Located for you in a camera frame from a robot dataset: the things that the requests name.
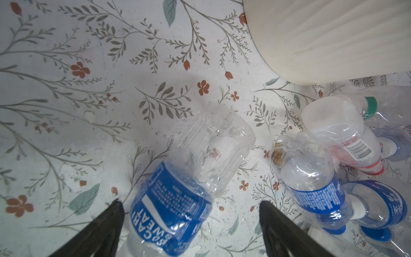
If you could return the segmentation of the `Pocari Sweat blue-label bottle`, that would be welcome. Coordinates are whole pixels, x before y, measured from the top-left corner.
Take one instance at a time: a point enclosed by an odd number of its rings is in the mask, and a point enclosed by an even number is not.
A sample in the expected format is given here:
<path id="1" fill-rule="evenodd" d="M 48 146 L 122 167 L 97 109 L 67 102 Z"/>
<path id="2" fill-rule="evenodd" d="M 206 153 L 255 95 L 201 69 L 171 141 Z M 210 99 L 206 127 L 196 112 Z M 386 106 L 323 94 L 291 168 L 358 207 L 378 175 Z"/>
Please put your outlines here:
<path id="1" fill-rule="evenodd" d="M 117 255 L 184 254 L 255 140 L 251 127 L 231 108 L 207 106 L 134 197 L 131 231 Z"/>

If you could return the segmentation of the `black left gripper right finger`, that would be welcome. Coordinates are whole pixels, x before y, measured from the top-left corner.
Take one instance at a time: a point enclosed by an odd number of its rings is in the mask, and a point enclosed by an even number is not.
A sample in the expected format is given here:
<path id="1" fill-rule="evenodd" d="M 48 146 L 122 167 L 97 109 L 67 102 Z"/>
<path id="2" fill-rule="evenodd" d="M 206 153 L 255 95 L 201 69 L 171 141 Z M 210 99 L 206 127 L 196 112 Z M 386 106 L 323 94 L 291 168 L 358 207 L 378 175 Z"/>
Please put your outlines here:
<path id="1" fill-rule="evenodd" d="M 331 257 L 332 254 L 315 242 L 271 202 L 259 205 L 260 226 L 269 257 Z"/>

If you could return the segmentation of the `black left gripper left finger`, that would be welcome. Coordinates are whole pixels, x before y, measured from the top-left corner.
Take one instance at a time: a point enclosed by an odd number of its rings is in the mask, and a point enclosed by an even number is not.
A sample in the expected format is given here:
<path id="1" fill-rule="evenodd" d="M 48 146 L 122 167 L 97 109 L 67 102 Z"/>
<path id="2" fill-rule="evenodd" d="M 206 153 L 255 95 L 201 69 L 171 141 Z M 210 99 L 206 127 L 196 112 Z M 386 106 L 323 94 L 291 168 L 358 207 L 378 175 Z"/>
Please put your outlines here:
<path id="1" fill-rule="evenodd" d="M 52 257 L 114 257 L 125 219 L 123 204 L 115 200 Z"/>

